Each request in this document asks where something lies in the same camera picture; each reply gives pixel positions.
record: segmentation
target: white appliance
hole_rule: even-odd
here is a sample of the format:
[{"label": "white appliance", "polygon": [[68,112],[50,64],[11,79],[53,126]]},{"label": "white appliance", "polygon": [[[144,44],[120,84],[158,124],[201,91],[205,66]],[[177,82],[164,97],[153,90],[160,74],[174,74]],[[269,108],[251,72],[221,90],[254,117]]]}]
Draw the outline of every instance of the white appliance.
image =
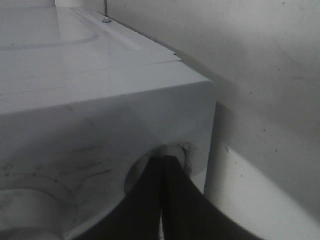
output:
[{"label": "white appliance", "polygon": [[163,145],[203,191],[215,107],[213,82],[92,10],[0,8],[1,239],[75,238]]}]

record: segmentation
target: screw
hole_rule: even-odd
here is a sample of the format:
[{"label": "screw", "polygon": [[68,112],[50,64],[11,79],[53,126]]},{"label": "screw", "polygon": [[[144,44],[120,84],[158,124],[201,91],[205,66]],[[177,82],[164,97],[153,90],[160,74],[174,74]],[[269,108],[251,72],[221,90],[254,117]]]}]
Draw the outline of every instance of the screw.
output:
[{"label": "screw", "polygon": [[112,23],[112,20],[109,19],[109,18],[105,18],[105,19],[102,20],[102,22],[103,22],[104,24],[109,24],[109,23]]}]

